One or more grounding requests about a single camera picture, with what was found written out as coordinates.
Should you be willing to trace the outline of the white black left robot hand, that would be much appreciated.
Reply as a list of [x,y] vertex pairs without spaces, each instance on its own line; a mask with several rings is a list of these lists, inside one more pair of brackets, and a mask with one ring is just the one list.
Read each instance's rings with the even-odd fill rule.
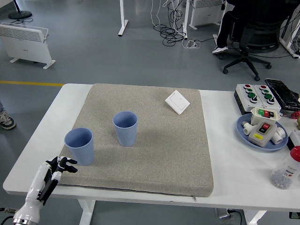
[[62,173],[76,173],[77,161],[68,157],[55,157],[39,167],[25,198],[25,204],[14,214],[15,225],[37,225],[40,210],[58,185]]

